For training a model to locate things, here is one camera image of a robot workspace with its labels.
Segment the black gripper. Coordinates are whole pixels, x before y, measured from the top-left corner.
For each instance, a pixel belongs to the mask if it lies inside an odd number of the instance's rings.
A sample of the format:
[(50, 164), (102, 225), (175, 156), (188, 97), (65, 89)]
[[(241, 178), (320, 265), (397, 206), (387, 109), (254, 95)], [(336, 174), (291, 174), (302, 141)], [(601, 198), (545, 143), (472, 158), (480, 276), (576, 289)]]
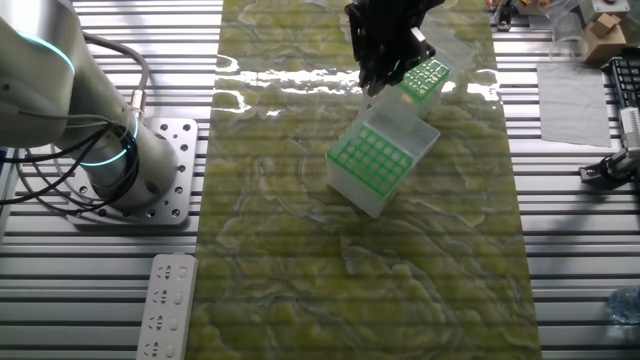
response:
[(444, 0), (356, 0), (344, 7), (354, 58), (360, 68), (359, 86), (368, 96), (377, 95), (385, 85), (400, 83), (407, 72), (436, 55), (419, 27), (426, 14), (443, 3)]

